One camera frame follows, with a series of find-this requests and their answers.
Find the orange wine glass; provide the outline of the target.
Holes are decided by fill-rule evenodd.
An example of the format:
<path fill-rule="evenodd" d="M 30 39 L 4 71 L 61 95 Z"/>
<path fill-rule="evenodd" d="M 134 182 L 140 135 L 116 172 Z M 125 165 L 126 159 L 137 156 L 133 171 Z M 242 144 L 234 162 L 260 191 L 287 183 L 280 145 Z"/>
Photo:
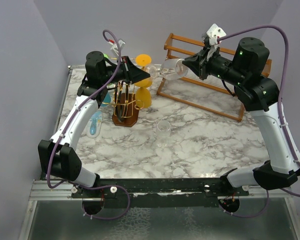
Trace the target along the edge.
<path fill-rule="evenodd" d="M 152 58 L 147 54 L 140 54 L 135 58 L 135 62 L 137 63 L 137 65 L 141 66 L 142 69 L 144 69 L 146 65 L 152 62 Z M 148 77 L 144 80 L 137 82 L 135 86 L 139 88 L 148 88 L 151 86 L 151 84 L 152 80 L 150 77 Z"/>
<path fill-rule="evenodd" d="M 145 87 L 140 87 L 135 93 L 135 103 L 139 109 L 145 109 L 151 106 L 152 96 Z"/>

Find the clear wine glass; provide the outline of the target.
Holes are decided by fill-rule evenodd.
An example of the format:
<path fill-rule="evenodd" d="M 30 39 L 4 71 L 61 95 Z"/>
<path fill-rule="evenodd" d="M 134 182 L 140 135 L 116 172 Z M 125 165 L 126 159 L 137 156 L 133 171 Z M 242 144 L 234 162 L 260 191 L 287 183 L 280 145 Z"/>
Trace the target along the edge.
<path fill-rule="evenodd" d="M 177 80 L 185 77 L 189 71 L 189 68 L 183 64 L 183 61 L 184 59 L 182 58 L 166 59 L 160 68 L 150 63 L 143 70 L 150 74 L 153 80 L 158 77 L 166 80 Z"/>
<path fill-rule="evenodd" d="M 156 125 L 155 133 L 157 146 L 165 147 L 171 134 L 171 124 L 167 120 L 160 120 Z"/>

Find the orange wine glass front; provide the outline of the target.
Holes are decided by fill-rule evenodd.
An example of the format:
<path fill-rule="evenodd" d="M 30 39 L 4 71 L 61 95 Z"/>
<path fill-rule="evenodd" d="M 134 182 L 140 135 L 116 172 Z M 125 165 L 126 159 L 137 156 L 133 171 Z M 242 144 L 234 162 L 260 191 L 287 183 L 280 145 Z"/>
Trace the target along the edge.
<path fill-rule="evenodd" d="M 145 109 L 151 106 L 152 96 L 145 87 L 140 87 L 135 93 L 135 103 L 139 109 Z"/>

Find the blue plastic wine glass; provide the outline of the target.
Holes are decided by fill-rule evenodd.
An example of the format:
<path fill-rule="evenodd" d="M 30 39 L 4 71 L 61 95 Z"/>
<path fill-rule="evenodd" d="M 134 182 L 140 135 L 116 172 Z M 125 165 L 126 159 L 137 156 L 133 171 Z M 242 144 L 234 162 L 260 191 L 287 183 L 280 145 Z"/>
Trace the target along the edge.
<path fill-rule="evenodd" d="M 112 101 L 111 96 L 109 95 L 109 93 L 107 93 L 100 107 L 108 106 L 111 103 L 111 101 Z"/>

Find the clear wine glass front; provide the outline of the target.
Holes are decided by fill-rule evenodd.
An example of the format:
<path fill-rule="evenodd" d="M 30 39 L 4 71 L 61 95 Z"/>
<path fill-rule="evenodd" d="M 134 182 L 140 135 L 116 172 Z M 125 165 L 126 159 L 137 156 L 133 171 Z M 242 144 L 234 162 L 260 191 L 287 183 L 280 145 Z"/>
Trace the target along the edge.
<path fill-rule="evenodd" d="M 155 133 L 157 146 L 165 147 L 171 134 L 171 124 L 167 120 L 160 120 L 156 125 Z"/>

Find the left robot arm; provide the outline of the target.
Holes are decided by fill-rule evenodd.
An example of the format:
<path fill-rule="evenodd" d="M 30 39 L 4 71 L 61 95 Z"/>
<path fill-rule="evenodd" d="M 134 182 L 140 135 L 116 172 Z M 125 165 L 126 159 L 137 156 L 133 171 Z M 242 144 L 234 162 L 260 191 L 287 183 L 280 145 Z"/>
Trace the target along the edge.
<path fill-rule="evenodd" d="M 93 198 L 101 190 L 99 175 L 85 169 L 75 152 L 81 134 L 104 101 L 109 84 L 135 84 L 150 74 L 135 66 L 128 56 L 120 56 L 117 63 L 112 63 L 100 51 L 86 55 L 85 70 L 69 115 L 49 140 L 40 141 L 38 154 L 43 173 L 81 185 L 84 193 Z"/>

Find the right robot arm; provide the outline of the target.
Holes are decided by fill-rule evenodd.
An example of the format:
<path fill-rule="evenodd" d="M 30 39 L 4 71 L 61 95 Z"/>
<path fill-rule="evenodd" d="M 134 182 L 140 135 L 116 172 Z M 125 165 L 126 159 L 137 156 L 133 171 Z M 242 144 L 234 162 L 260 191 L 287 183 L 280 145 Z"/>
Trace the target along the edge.
<path fill-rule="evenodd" d="M 220 49 L 206 44 L 198 53 L 183 60 L 201 80 L 214 76 L 234 87 L 234 94 L 256 122 L 268 152 L 269 160 L 254 168 L 233 169 L 221 176 L 219 189 L 230 196 L 242 186 L 260 186 L 265 190 L 286 191 L 300 176 L 300 154 L 293 157 L 295 143 L 288 126 L 280 119 L 279 88 L 262 71 L 270 51 L 254 37 L 242 38 L 232 60 L 220 55 Z"/>

